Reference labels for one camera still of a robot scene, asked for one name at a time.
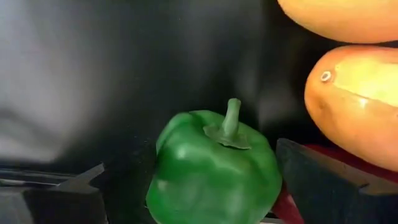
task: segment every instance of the green bell pepper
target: green bell pepper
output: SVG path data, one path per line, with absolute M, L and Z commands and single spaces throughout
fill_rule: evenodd
M 161 224 L 259 224 L 282 185 L 268 140 L 238 121 L 241 102 L 226 117 L 212 111 L 174 116 L 157 140 L 157 168 L 147 207 Z

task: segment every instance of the plastic vegetable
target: plastic vegetable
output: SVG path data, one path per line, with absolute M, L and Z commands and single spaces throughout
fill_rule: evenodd
M 315 65 L 305 104 L 327 138 L 379 167 L 398 171 L 398 50 L 341 47 Z
M 350 43 L 398 40 L 395 0 L 278 0 L 296 23 L 324 37 Z
M 258 224 L 282 185 L 267 139 L 238 121 L 241 102 L 226 117 L 211 111 L 174 116 L 157 141 L 157 170 L 147 206 L 161 224 Z

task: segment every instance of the red surface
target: red surface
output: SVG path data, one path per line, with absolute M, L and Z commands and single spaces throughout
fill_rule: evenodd
M 272 208 L 272 212 L 286 224 L 304 224 L 304 220 L 285 184 L 282 186 L 282 191 Z
M 365 171 L 369 174 L 382 177 L 384 179 L 398 183 L 398 172 L 386 170 L 370 163 L 363 161 L 362 159 L 340 149 L 340 148 L 327 148 L 318 145 L 306 145 L 310 149 L 313 149 L 319 153 L 327 155 L 331 158 L 344 162 L 352 167 Z M 300 215 L 298 208 L 296 207 L 292 196 L 288 193 L 285 184 L 282 187 L 282 191 L 272 208 L 272 211 L 276 216 L 283 220 L 286 224 L 304 224 L 303 218 Z
M 352 167 L 365 171 L 369 174 L 376 175 L 378 177 L 382 177 L 386 180 L 390 180 L 392 182 L 398 183 L 398 173 L 390 170 L 386 170 L 375 165 L 372 165 L 368 162 L 363 161 L 362 159 L 344 151 L 340 148 L 325 148 L 317 145 L 307 145 L 307 147 L 320 152 L 324 155 L 332 157 L 334 159 L 339 160 L 340 162 L 344 162 Z

